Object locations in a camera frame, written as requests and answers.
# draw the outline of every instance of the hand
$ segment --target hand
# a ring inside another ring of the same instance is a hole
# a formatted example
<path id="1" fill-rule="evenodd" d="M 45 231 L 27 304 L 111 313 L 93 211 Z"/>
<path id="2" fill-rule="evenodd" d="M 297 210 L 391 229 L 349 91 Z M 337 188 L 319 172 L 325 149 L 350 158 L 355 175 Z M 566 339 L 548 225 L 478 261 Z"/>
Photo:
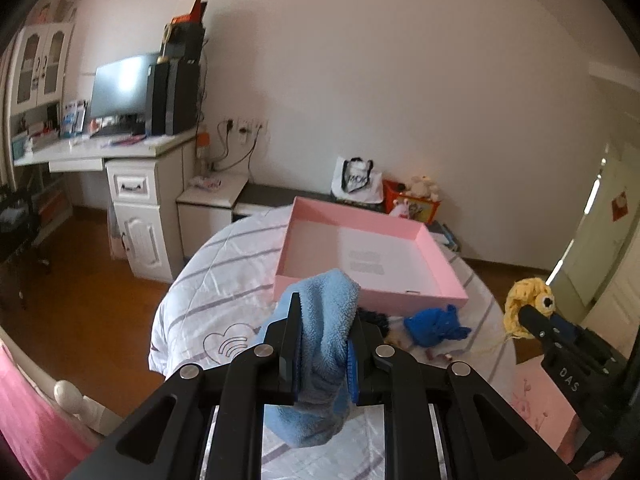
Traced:
<path id="1" fill-rule="evenodd" d="M 558 447 L 558 456 L 565 462 L 569 463 L 575 455 L 575 435 L 580 428 L 580 419 L 574 416 L 569 429 L 567 430 L 560 446 Z M 622 458 L 617 455 L 611 455 L 596 463 L 593 463 L 577 474 L 578 480 L 605 480 L 609 478 L 622 462 Z"/>

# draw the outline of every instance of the yellow yarn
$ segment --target yellow yarn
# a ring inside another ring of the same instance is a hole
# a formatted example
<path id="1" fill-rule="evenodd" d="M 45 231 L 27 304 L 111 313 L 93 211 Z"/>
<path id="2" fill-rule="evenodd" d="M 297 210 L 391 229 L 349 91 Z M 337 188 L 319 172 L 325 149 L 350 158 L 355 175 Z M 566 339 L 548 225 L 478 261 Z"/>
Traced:
<path id="1" fill-rule="evenodd" d="M 550 306 L 546 306 L 546 299 L 551 300 Z M 527 278 L 514 283 L 504 304 L 504 329 L 514 338 L 533 339 L 533 336 L 518 321 L 518 312 L 526 304 L 534 306 L 537 311 L 547 317 L 556 310 L 556 298 L 551 288 L 540 278 Z"/>

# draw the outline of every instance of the blue crochet toy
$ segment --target blue crochet toy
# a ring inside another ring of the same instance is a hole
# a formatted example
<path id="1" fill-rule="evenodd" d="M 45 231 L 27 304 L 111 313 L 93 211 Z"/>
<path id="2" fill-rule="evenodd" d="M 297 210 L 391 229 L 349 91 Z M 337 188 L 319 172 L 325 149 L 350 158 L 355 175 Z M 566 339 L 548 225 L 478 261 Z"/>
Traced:
<path id="1" fill-rule="evenodd" d="M 411 334 L 414 342 L 424 348 L 442 343 L 445 339 L 460 341 L 466 339 L 471 329 L 460 326 L 458 310 L 447 305 L 447 310 L 428 308 L 413 317 L 404 319 L 404 326 Z"/>

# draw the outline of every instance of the metal screw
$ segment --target metal screw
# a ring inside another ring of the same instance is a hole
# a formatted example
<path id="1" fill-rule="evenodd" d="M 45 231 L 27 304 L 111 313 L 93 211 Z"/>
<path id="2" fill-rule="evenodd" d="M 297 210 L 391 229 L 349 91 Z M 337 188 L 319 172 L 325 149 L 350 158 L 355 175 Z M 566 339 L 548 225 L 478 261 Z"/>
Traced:
<path id="1" fill-rule="evenodd" d="M 459 377 L 466 377 L 471 373 L 471 366 L 462 361 L 456 361 L 451 365 L 451 371 Z"/>
<path id="2" fill-rule="evenodd" d="M 180 368 L 180 377 L 183 379 L 194 379 L 200 373 L 200 369 L 196 365 L 184 365 Z"/>
<path id="3" fill-rule="evenodd" d="M 376 347 L 378 357 L 391 357 L 396 350 L 391 345 L 379 345 Z"/>
<path id="4" fill-rule="evenodd" d="M 273 346 L 267 344 L 258 345 L 254 348 L 254 354 L 258 357 L 269 357 L 273 354 Z"/>

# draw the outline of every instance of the open box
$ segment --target open box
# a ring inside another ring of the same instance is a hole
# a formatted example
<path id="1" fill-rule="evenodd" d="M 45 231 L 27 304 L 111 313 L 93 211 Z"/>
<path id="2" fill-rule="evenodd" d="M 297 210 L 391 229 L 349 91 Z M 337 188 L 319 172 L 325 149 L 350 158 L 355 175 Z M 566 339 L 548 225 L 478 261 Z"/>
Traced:
<path id="1" fill-rule="evenodd" d="M 273 289 L 339 268 L 361 287 L 359 306 L 391 316 L 465 305 L 453 269 L 424 224 L 296 197 Z"/>

